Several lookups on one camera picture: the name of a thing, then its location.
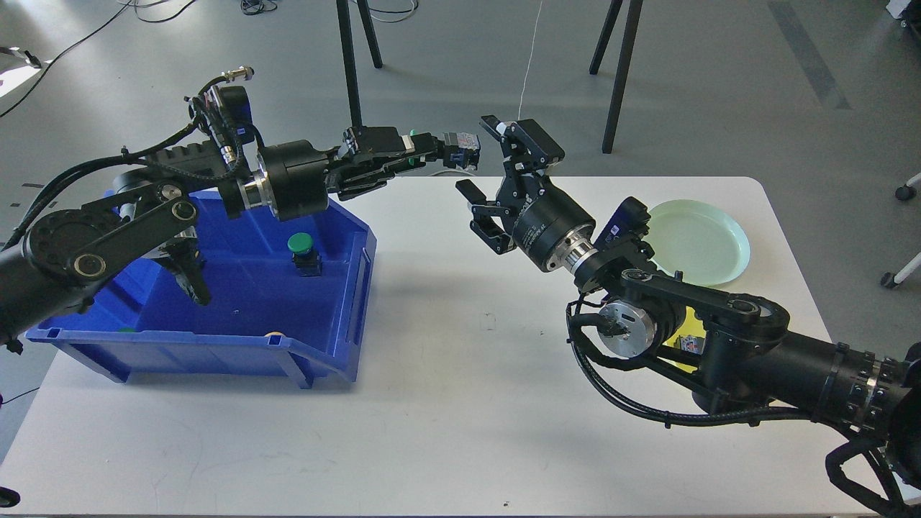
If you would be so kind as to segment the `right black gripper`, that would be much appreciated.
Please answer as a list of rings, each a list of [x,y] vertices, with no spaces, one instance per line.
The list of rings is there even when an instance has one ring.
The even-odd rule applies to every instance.
[[[548,169],[565,157],[565,151],[535,120],[503,122],[494,115],[481,116],[481,127],[500,144],[504,179],[496,200],[460,180],[457,190],[469,203],[470,228],[497,255],[515,245],[540,269],[562,266],[566,235],[572,230],[591,234],[596,221],[569,194],[550,180]],[[501,217],[505,232],[494,221]]]

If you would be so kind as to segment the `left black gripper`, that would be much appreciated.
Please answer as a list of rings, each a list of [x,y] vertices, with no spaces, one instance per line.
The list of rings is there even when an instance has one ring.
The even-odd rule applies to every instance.
[[[440,139],[429,132],[400,135],[395,127],[349,127],[340,160],[364,163],[335,170],[335,194],[345,202],[381,189],[398,174],[424,167],[425,157],[440,157],[440,151]],[[335,158],[335,147],[317,150],[306,139],[262,148],[258,178],[273,215],[287,221],[326,211],[327,174]]]

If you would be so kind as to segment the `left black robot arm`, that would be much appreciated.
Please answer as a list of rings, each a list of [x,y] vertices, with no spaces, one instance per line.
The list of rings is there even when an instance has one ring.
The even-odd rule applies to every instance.
[[[51,180],[2,249],[2,344],[55,315],[83,314],[96,293],[141,257],[151,257],[200,305],[210,302],[190,232],[195,191],[216,188],[228,217],[266,206],[286,221],[385,186],[399,173],[447,161],[448,144],[422,132],[351,127],[317,150],[304,139],[266,145],[251,121],[240,66],[187,98],[190,122],[157,145],[90,160]]]

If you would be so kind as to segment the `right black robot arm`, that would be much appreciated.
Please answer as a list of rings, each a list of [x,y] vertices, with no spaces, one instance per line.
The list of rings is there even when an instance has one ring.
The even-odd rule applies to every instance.
[[[520,249],[565,268],[568,341],[586,380],[618,409],[665,427],[809,420],[845,444],[825,457],[839,491],[887,517],[917,517],[897,481],[919,486],[919,345],[904,360],[789,331],[776,302],[685,283],[652,261],[647,207],[625,198],[599,238],[550,180],[565,151],[538,122],[481,118],[504,156],[490,200],[469,180],[471,229],[498,255]]]

